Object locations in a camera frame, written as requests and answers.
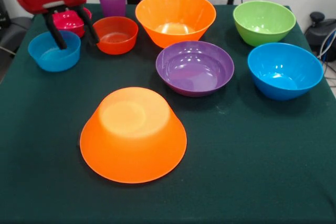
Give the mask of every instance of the pink bowl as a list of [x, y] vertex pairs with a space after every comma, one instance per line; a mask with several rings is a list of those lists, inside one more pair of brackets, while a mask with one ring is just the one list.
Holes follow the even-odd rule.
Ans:
[[[92, 18], [91, 12], [84, 8], [89, 18]], [[62, 13], [53, 14], [53, 20], [58, 30], [71, 31], [82, 37], [85, 33], [84, 23], [74, 10], [67, 10]]]

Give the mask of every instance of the purple bowl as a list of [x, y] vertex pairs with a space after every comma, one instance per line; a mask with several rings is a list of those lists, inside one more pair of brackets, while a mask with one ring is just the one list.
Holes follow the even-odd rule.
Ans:
[[156, 70], [175, 92], [202, 97], [223, 87], [235, 66], [222, 48], [203, 41], [184, 41], [163, 49]]

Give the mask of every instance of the blue bowl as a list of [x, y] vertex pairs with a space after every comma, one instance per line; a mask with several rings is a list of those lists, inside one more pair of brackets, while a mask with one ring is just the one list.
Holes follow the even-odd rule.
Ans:
[[286, 101], [316, 86], [323, 77], [319, 60], [310, 52], [285, 43], [268, 43], [248, 55], [257, 88], [268, 98]]
[[28, 46], [28, 52], [36, 63], [49, 72], [67, 70], [79, 60], [80, 38], [70, 31], [60, 33], [67, 44], [67, 49], [59, 49], [50, 32], [35, 37]]

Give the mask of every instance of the dark green tablecloth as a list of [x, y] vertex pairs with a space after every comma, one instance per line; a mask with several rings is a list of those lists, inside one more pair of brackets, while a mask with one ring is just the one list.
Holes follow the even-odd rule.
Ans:
[[[102, 17], [99, 5], [88, 8], [93, 21]], [[250, 78], [251, 47], [235, 29], [233, 8], [216, 7], [202, 40], [232, 56], [235, 74], [204, 98], [161, 81], [160, 48], [141, 27], [123, 56], [83, 39], [74, 68], [44, 72], [27, 52], [46, 30], [37, 16], [0, 85], [0, 223], [335, 223], [335, 98], [323, 79], [298, 99], [266, 99]], [[134, 6], [128, 16], [135, 19]], [[298, 25], [283, 41], [308, 49]], [[163, 95], [188, 136], [177, 168], [141, 185], [96, 175], [77, 146], [99, 102], [129, 86]]]

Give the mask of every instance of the plastic bowl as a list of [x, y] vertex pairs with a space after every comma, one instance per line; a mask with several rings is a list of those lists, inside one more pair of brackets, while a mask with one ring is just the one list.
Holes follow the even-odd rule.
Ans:
[[223, 87], [234, 73], [230, 55], [213, 44], [185, 41], [163, 49], [156, 70], [163, 81], [179, 94], [202, 97]]
[[244, 2], [235, 8], [233, 17], [242, 39], [254, 47], [280, 41], [296, 23], [289, 9], [269, 1]]
[[[92, 18], [91, 12], [84, 8], [89, 18]], [[82, 37], [85, 33], [83, 20], [78, 17], [74, 10], [67, 10], [62, 13], [53, 14], [54, 24], [58, 30], [71, 31]]]
[[142, 0], [135, 15], [153, 42], [165, 48], [199, 40], [215, 21], [216, 10], [208, 0]]
[[169, 173], [186, 150], [186, 133], [162, 96], [145, 88], [109, 94], [84, 126], [80, 150], [96, 173], [143, 183]]
[[290, 44], [269, 43], [256, 47], [247, 62], [257, 88], [268, 98], [278, 101], [308, 92], [323, 77], [319, 60]]
[[137, 41], [138, 25], [125, 17], [107, 17], [94, 23], [100, 42], [98, 48], [110, 55], [130, 51]]
[[31, 57], [42, 69], [49, 72], [67, 70], [79, 60], [80, 38], [70, 31], [60, 33], [67, 44], [67, 49], [59, 49], [50, 32], [35, 37], [28, 46]]

